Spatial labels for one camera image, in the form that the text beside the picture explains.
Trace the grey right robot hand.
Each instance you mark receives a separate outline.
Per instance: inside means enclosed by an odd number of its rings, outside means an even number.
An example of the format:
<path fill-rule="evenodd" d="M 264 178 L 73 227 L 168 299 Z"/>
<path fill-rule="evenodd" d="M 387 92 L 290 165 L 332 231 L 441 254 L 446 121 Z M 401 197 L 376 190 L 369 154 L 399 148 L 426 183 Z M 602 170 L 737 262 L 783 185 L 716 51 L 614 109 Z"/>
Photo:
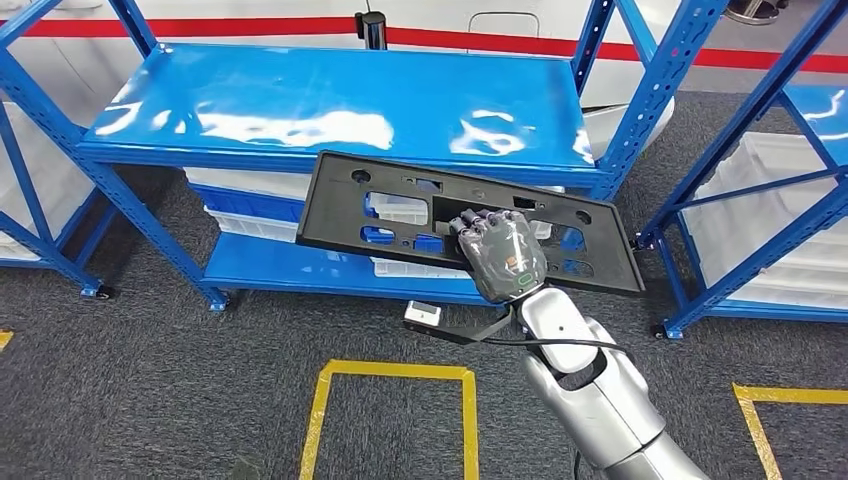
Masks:
<path fill-rule="evenodd" d="M 449 227 L 487 301 L 508 303 L 544 284 L 547 260 L 521 212 L 466 209 L 449 221 Z"/>

